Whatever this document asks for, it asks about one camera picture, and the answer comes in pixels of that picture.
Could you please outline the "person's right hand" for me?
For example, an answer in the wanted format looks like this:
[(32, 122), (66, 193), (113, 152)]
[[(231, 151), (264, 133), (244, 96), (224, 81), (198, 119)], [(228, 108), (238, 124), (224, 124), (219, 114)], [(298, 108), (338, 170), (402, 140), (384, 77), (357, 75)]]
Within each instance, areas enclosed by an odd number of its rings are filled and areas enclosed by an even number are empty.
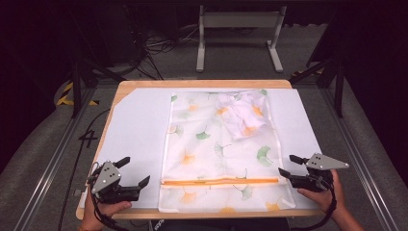
[[(335, 190), (335, 196), (337, 200), (336, 210), (332, 214), (332, 219), (335, 222), (340, 222), (343, 219), (343, 216), (346, 214), (343, 187), (339, 180), (337, 171), (335, 169), (332, 169), (331, 173), (333, 175), (334, 190)], [(318, 207), (324, 213), (328, 211), (329, 206), (332, 202), (332, 193), (330, 191), (311, 192), (305, 189), (298, 189), (297, 192), (311, 199), (312, 201), (316, 202), (318, 204)]]

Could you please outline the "wooden table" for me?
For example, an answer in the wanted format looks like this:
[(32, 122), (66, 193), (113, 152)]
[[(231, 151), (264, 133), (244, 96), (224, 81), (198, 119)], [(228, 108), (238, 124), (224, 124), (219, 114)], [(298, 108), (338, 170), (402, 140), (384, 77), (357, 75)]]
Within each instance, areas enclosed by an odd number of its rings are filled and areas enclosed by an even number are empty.
[(193, 219), (193, 218), (289, 218), (320, 216), (322, 212), (310, 199), (291, 189), (293, 209), (271, 212), (164, 213), (159, 210), (159, 166), (164, 156), (167, 100), (176, 90), (265, 89), (272, 95), (272, 114), (277, 119), (278, 136), (283, 144), (287, 170), (305, 170), (289, 161), (289, 156), (310, 156), (320, 151), (315, 133), (298, 92), (287, 80), (171, 80), (123, 81), (118, 85), (111, 111), (94, 159), (117, 161), (131, 158), (122, 169), (123, 184), (133, 185), (144, 176), (150, 183), (141, 191), (139, 202), (114, 215), (115, 219)]

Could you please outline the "white table mat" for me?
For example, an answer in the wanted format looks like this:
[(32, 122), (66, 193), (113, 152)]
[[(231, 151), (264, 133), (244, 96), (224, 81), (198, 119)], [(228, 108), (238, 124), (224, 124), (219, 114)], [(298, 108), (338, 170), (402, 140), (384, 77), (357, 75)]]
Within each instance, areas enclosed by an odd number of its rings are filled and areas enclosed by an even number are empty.
[(278, 170), (319, 145), (296, 90), (137, 89), (112, 110), (97, 162), (130, 162), (121, 185), (150, 181), (139, 208), (163, 213), (312, 209)]

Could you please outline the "black metal stand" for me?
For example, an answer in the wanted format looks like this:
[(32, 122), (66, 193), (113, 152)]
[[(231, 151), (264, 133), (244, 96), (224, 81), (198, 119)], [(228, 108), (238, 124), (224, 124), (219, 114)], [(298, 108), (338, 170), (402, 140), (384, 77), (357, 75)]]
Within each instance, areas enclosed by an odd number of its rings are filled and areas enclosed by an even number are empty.
[(294, 75), (289, 82), (293, 85), (313, 73), (321, 70), (321, 74), (317, 80), (317, 86), (320, 89), (327, 89), (332, 82), (335, 82), (334, 108), (339, 118), (343, 117), (343, 89), (344, 89), (344, 67), (339, 59), (330, 58), (319, 62), (312, 67)]
[(81, 93), (81, 84), (84, 83), (88, 89), (95, 89), (98, 85), (97, 75), (93, 72), (95, 69), (119, 83), (124, 81), (123, 77), (113, 73), (108, 68), (100, 64), (88, 59), (77, 60), (72, 66), (73, 75), (71, 80), (73, 83), (74, 102), (72, 118), (75, 118), (80, 113), (80, 110), (84, 105), (83, 96)]

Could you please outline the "white metal stand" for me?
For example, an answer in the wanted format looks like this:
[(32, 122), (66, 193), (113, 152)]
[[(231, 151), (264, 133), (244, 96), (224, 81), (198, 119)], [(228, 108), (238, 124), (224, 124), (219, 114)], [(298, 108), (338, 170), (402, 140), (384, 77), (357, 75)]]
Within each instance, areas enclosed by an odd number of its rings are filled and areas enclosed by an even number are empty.
[(196, 71), (203, 72), (205, 64), (205, 29), (206, 28), (271, 28), (272, 37), (266, 42), (275, 71), (283, 72), (283, 66), (276, 50), (276, 44), (284, 22), (287, 7), (273, 12), (206, 12), (199, 9)]

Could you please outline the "aluminium floor rail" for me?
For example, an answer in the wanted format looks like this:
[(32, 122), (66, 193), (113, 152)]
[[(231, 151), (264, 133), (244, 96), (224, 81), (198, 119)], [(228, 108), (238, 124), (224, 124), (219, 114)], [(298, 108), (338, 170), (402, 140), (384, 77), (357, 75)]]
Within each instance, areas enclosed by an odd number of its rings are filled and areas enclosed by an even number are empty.
[(330, 94), (329, 90), (321, 90), (320, 94), (324, 99), (326, 105), (329, 107), (331, 115), (334, 117), (338, 129), (344, 138), (346, 146), (348, 148), (348, 157), (352, 163), (354, 169), (356, 170), (358, 177), (362, 183), (362, 186), (370, 200), (370, 204), (374, 209), (381, 226), (385, 231), (399, 231), (395, 220), (390, 213), (390, 210), (380, 193), (377, 184), (374, 182), (370, 171), (364, 162), (360, 151), (357, 148), (357, 145), (352, 138), (344, 120), (340, 118), (337, 114), (337, 111), (334, 107), (334, 97)]
[(72, 135), (77, 128), (80, 119), (82, 118), (89, 102), (91, 101), (94, 95), (95, 89), (86, 89), (84, 90), (83, 98), (80, 100), (82, 106), (80, 107), (78, 113), (74, 118), (71, 118), (64, 130), (64, 133), (50, 159), (47, 167), (43, 169), (43, 173), (40, 176), (36, 188), (34, 189), (30, 200), (25, 206), (24, 211), (22, 212), (17, 224), (15, 225), (13, 231), (28, 231), (29, 226), (34, 220), (38, 209), (46, 196), (54, 178), (57, 174), (57, 171), (61, 165), (61, 162), (64, 159), (68, 144), (72, 138)]

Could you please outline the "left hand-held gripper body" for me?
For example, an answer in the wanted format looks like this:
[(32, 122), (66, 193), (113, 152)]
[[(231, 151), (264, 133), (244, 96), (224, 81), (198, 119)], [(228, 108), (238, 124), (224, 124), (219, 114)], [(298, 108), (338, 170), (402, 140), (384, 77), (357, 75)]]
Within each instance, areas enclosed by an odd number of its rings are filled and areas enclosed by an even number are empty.
[(90, 193), (105, 204), (138, 201), (140, 197), (139, 187), (120, 186), (121, 174), (119, 168), (114, 166), (114, 163), (106, 161), (92, 173), (89, 178)]

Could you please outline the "white crumpled garment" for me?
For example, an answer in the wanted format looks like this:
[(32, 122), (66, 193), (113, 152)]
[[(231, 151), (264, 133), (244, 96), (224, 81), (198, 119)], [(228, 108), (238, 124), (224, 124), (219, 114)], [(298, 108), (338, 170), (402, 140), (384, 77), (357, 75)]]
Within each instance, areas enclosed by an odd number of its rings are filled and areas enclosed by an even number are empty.
[(267, 99), (258, 90), (223, 92), (217, 96), (217, 115), (233, 140), (251, 137), (267, 124)]

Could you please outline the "yellow black hazard tape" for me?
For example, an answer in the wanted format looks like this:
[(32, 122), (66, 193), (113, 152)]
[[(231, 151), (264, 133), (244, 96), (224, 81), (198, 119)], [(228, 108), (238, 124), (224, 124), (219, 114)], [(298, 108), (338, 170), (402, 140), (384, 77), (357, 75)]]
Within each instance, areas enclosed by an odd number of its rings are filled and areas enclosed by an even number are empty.
[(68, 105), (68, 106), (73, 106), (74, 101), (68, 99), (68, 95), (70, 91), (73, 89), (73, 82), (69, 81), (66, 86), (64, 87), (64, 90), (60, 96), (60, 98), (57, 101), (57, 105)]

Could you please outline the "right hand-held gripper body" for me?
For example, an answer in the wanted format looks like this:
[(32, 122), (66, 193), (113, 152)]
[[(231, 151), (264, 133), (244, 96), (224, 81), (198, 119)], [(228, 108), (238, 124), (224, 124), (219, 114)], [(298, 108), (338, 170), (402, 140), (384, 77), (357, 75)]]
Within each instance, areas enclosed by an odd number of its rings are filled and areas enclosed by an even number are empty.
[(305, 176), (292, 175), (290, 180), (296, 189), (306, 189), (315, 193), (329, 190), (333, 185), (332, 169), (349, 168), (349, 164), (334, 158), (315, 153), (304, 165), (308, 173)]

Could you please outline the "leaf print mesh laundry bag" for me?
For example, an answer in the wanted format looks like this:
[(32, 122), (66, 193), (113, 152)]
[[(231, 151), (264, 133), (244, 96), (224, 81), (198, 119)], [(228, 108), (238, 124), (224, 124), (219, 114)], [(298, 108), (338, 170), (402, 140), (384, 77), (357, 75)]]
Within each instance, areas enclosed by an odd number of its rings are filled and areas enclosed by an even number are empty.
[(251, 137), (233, 140), (217, 115), (222, 92), (171, 95), (161, 176), (164, 213), (271, 212), (293, 209), (280, 140), (266, 90), (267, 124)]

